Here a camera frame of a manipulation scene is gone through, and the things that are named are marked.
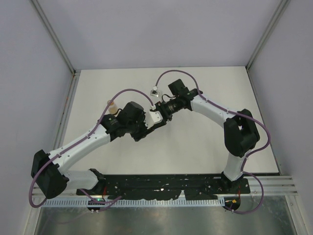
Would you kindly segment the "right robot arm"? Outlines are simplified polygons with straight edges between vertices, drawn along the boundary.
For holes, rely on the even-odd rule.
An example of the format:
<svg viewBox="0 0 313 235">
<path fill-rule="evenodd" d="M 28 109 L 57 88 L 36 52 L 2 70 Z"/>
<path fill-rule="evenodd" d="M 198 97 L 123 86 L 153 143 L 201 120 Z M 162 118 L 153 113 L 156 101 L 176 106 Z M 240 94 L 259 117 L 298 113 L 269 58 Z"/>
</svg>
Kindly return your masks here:
<svg viewBox="0 0 313 235">
<path fill-rule="evenodd" d="M 231 111 L 209 100 L 199 87 L 188 89 L 181 79 L 168 85 L 173 97 L 156 104 L 164 118 L 181 109 L 199 113 L 214 121 L 224 130 L 224 144 L 228 150 L 226 166 L 222 172 L 221 187 L 227 193 L 239 187 L 243 176 L 243 165 L 260 140 L 255 119 L 249 110 Z"/>
</svg>

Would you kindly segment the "clear pill bottle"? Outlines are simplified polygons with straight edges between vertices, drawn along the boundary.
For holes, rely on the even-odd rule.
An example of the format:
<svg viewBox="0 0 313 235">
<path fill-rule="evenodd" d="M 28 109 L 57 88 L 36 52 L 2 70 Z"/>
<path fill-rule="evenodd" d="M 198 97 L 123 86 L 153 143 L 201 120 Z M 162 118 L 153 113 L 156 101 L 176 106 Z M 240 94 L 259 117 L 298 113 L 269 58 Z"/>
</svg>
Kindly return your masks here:
<svg viewBox="0 0 313 235">
<path fill-rule="evenodd" d="M 107 104 L 108 104 L 108 112 L 112 115 L 116 115 L 116 113 L 118 112 L 118 107 L 116 103 L 114 101 L 108 100 Z"/>
</svg>

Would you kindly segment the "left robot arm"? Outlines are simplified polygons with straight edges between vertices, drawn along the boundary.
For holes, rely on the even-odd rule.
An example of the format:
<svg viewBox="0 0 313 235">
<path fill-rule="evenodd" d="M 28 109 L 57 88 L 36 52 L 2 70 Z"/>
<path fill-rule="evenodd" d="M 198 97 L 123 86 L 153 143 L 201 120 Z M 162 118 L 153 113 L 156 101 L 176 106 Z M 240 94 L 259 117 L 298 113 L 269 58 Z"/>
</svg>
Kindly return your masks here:
<svg viewBox="0 0 313 235">
<path fill-rule="evenodd" d="M 87 154 L 125 134 L 130 134 L 135 141 L 141 140 L 166 125 L 171 117 L 165 103 L 158 102 L 152 110 L 144 111 L 131 101 L 116 115 L 104 115 L 93 128 L 67 145 L 48 153 L 43 150 L 35 153 L 32 183 L 37 184 L 46 199 L 53 199 L 69 189 L 84 189 L 99 195 L 104 191 L 105 180 L 97 170 L 69 169 Z"/>
</svg>

